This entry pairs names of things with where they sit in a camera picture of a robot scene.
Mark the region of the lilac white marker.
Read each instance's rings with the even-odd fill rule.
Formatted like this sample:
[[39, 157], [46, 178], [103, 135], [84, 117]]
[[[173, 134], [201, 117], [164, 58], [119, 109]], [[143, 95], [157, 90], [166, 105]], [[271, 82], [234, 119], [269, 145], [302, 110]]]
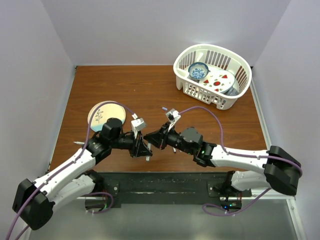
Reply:
[[84, 142], [81, 142], [81, 141], [74, 141], [73, 143], [77, 144], [77, 145], [83, 145], [84, 144]]

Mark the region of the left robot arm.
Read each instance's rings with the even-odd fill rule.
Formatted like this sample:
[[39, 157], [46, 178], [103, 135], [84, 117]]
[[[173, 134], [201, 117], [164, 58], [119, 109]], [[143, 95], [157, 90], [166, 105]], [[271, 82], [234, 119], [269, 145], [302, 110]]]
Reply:
[[127, 150], [132, 158], [152, 156], [143, 141], [142, 118], [131, 121], [132, 130], [123, 131], [122, 121], [109, 118], [102, 129], [88, 139], [72, 157], [55, 170], [34, 181], [19, 183], [12, 209], [32, 230], [42, 228], [59, 207], [82, 196], [99, 196], [103, 179], [92, 170], [112, 149]]

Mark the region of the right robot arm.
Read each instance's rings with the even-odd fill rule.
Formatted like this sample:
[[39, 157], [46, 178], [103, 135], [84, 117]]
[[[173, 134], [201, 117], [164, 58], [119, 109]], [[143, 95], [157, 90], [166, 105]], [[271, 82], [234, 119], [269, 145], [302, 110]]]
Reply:
[[202, 167], [237, 168], [219, 187], [227, 196], [233, 197], [238, 192], [254, 188], [270, 188], [287, 196], [297, 194], [301, 164], [280, 147], [257, 151], [225, 148], [204, 141], [203, 135], [194, 127], [178, 133], [169, 123], [148, 133], [144, 139], [158, 149], [171, 146], [189, 154]]

